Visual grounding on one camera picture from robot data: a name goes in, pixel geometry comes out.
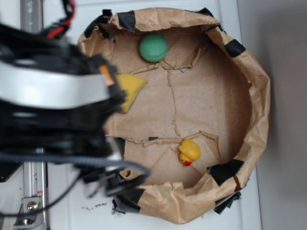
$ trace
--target yellow triangular object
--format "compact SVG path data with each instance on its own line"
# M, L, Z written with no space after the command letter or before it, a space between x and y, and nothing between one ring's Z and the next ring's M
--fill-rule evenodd
M139 91L146 85L148 80L129 73L119 74L117 79L122 90L127 94L125 102L121 104L122 110L120 111L121 113L126 113L133 104Z

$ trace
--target black tape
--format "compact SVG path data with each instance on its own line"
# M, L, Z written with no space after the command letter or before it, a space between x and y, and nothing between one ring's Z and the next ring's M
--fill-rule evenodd
M89 38L92 35L92 32L93 32L95 26L97 26L98 24L107 24L108 21L110 21L111 16L112 16L112 11L111 10L102 10L102 15L100 15L95 20L93 20L87 26L87 28L85 29L85 31L84 31L85 37Z
M0 161L0 183L6 182L16 170L22 165L15 162Z
M135 14L134 11L118 13L119 25L126 30L134 32L135 30Z
M106 16L106 17L111 17L113 15L112 14L112 10L110 10L110 9L103 9L102 10L102 15Z
M159 139L159 137L149 137L148 140L156 140Z
M208 10L207 8L203 8L202 10L198 11L197 13L201 13L201 14L204 14L204 15L214 17L213 14L210 12L210 10Z
M226 164L217 164L215 166L208 167L208 172L211 174L217 184L221 185L229 178L235 176L243 164L243 161L231 160Z
M235 200L239 200L241 198L241 193L238 191L238 192L235 192L223 199L220 199L218 201L215 202L216 204L216 207L214 209L214 211L218 214L221 214L226 207L230 208L232 203L235 201Z
M246 50L246 48L235 39L225 45L225 49L232 58L239 56Z
M133 188L125 193L114 197L118 210L130 213L139 213L140 207L138 202L145 189Z
M98 29L100 31L100 33L102 34L102 36L106 39L113 39L114 36L109 34L101 25L97 25Z

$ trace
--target yellow rubber duck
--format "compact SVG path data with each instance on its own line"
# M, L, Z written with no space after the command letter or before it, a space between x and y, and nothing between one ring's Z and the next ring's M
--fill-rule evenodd
M193 161L198 160L201 157L200 147L194 141L189 139L183 140L179 146L179 150L181 152L179 154L179 159L186 166L191 165Z

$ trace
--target brown paper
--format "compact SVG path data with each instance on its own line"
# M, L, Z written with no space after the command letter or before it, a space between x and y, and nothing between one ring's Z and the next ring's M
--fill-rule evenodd
M246 185L267 143L270 80L248 51L229 56L225 45L233 39L213 17L158 8L136 11L135 19L134 33L119 25L117 14L101 25L113 43L95 28L79 44L88 55L106 56L119 72L148 80L128 113L112 115L105 129L126 139L125 159L152 170L140 186L145 189L140 213L186 223ZM152 32L164 35L169 45L159 63L144 61L138 51ZM201 158L189 167L178 159L185 138L201 148ZM244 164L219 186L207 167L231 159ZM127 169L121 175L130 180L138 173Z

